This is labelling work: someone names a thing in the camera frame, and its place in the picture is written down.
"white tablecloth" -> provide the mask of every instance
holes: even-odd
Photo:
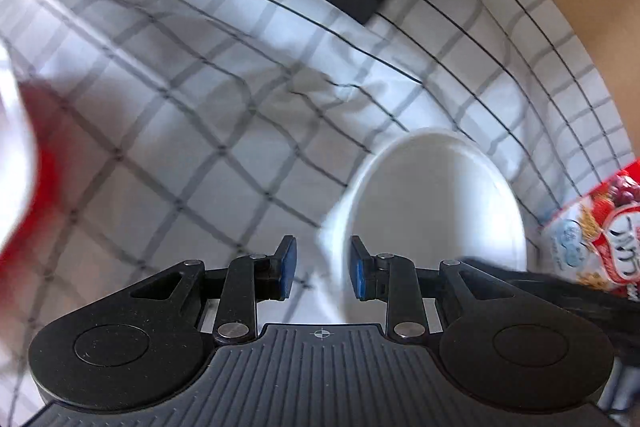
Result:
[[[0,0],[60,202],[0,274],[0,424],[41,406],[48,322],[183,259],[298,238],[292,297],[258,320],[330,323],[318,227],[354,172],[424,126],[475,140],[540,223],[634,159],[551,0],[388,0],[362,27],[323,0]]]

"red and white package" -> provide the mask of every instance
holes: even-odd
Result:
[[[542,240],[558,277],[639,300],[640,161],[558,213]]]

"white ceramic bowl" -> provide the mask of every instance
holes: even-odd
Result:
[[[463,256],[527,268],[522,218],[508,182],[473,142],[448,130],[408,133],[373,156],[320,233],[330,266],[328,306],[346,322],[384,323],[383,303],[353,296],[351,235],[372,255],[395,253],[420,268]]]

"crosshair marking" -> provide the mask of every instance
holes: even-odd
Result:
[[[314,331],[313,333],[311,333],[314,337],[317,337],[318,339],[322,339],[324,340],[325,338],[327,338],[329,335],[334,335],[335,333],[329,333],[329,331],[325,330],[324,328],[322,328],[321,330],[318,331]]]

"strawberry image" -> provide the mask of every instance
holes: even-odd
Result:
[[[593,201],[591,214],[593,214],[593,219],[596,220],[596,223],[602,226],[604,220],[607,219],[607,216],[609,216],[614,209],[615,205],[613,204],[613,201],[609,200],[609,198],[598,198]]]

